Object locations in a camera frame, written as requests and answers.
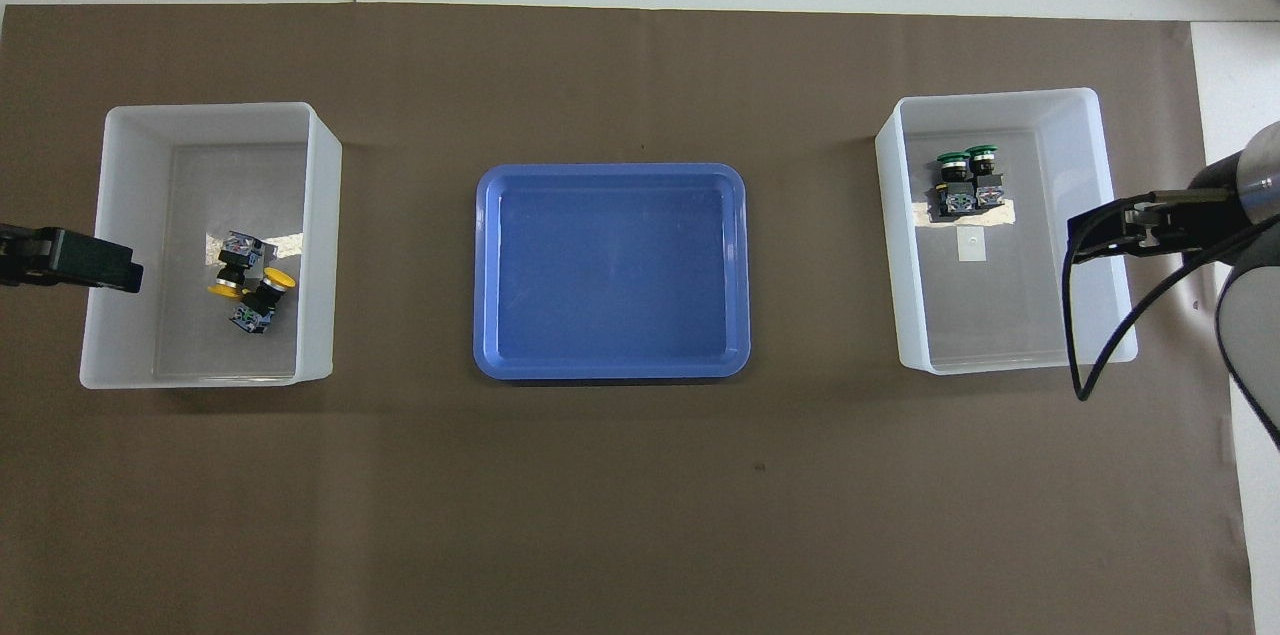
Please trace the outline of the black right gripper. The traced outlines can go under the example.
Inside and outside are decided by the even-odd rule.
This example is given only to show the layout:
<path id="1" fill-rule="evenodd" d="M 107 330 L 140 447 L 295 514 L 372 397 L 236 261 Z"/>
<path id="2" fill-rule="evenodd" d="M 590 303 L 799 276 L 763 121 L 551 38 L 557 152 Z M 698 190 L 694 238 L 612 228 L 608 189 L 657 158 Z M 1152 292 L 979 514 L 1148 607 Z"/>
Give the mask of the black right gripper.
<path id="1" fill-rule="evenodd" d="M 1190 189 L 1236 189 L 1240 155 L 1222 157 L 1190 181 Z M 1187 202 L 1180 196 L 1160 196 L 1139 204 L 1139 198 L 1116 198 L 1100 207 L 1070 216 L 1066 221 L 1066 262 L 1135 255 L 1137 251 L 1188 251 Z M 1138 227 L 1132 227 L 1126 214 L 1138 206 Z M 1247 215 L 1235 196 L 1221 204 L 1202 205 L 1192 219 L 1201 248 L 1187 255 L 1190 262 L 1202 248 L 1210 248 L 1247 228 Z"/>

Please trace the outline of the green push button switch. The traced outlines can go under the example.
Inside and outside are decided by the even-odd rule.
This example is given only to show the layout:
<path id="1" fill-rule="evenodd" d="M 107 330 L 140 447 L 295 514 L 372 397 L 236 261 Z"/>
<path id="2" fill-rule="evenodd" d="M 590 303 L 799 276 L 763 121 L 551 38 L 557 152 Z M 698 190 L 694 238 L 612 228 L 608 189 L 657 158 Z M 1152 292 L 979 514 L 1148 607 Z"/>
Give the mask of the green push button switch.
<path id="1" fill-rule="evenodd" d="M 987 211 L 1004 205 L 1005 186 L 1004 175 L 997 169 L 997 152 L 996 146 L 966 149 L 977 211 Z"/>
<path id="2" fill-rule="evenodd" d="M 968 152 L 954 151 L 936 157 L 938 181 L 934 195 L 940 216 L 969 216 L 979 211 L 975 175 Z"/>

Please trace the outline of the yellow push button switch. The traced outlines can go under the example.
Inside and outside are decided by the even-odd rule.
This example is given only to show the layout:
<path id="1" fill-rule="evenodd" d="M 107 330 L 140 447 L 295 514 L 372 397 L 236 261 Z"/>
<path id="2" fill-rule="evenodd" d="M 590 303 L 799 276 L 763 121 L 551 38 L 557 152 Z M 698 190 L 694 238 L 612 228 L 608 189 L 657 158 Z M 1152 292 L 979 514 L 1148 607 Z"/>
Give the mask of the yellow push button switch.
<path id="1" fill-rule="evenodd" d="M 253 289 L 246 291 L 228 319 L 241 332 L 264 334 L 274 320 L 283 297 L 297 287 L 297 280 L 280 269 L 266 268 Z"/>
<path id="2" fill-rule="evenodd" d="M 207 291 L 224 298 L 239 300 L 250 271 L 266 252 L 266 245 L 265 239 L 228 230 L 215 260 L 219 270 Z"/>

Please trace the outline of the blue plastic tray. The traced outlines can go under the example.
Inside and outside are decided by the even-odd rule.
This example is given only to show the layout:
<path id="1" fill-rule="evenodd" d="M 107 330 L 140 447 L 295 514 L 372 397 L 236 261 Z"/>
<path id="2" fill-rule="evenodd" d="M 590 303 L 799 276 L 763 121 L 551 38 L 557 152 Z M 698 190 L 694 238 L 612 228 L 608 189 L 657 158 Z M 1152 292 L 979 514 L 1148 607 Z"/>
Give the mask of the blue plastic tray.
<path id="1" fill-rule="evenodd" d="M 476 189 L 476 366 L 502 382 L 739 374 L 746 195 L 724 164 L 493 166 Z"/>

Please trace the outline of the translucent white plastic box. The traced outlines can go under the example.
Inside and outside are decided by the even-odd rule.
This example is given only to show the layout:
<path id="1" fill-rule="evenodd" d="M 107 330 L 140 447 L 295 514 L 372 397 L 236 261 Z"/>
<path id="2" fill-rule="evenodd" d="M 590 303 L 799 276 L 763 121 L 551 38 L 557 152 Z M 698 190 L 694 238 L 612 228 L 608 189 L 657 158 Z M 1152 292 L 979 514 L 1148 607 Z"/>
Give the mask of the translucent white plastic box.
<path id="1" fill-rule="evenodd" d="M 998 149 L 1004 205 L 940 216 L 936 157 L 973 146 Z M 1114 197 L 1097 93 L 900 99 L 876 163 L 902 365 L 934 375 L 1066 365 L 1066 221 Z M 957 227 L 986 229 L 986 262 L 957 261 Z"/>
<path id="2" fill-rule="evenodd" d="M 333 370 L 343 147 L 307 102 L 113 108 L 95 234 L 132 248 L 140 292 L 90 292 L 90 389 L 287 387 Z M 294 285 L 259 334 L 214 292 L 224 239 L 262 239 Z"/>

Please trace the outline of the brown paper table mat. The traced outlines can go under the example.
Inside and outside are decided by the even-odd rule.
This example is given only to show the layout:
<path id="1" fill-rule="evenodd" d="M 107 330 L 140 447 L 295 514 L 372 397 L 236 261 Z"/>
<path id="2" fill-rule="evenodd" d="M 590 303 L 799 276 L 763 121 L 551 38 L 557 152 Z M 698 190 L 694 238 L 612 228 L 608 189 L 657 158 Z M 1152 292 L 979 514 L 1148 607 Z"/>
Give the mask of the brown paper table mat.
<path id="1" fill-rule="evenodd" d="M 343 143 L 334 369 L 91 392 L 86 293 L 0 287 L 0 635 L 1247 635 L 1210 271 L 1082 403 L 899 362 L 874 138 L 1088 87 L 1120 195 L 1204 161 L 1185 24 L 507 6 L 19 6 L 0 221 L 93 227 L 110 108 L 311 102 Z M 511 385 L 472 356 L 498 164 L 712 161 L 751 356 Z"/>

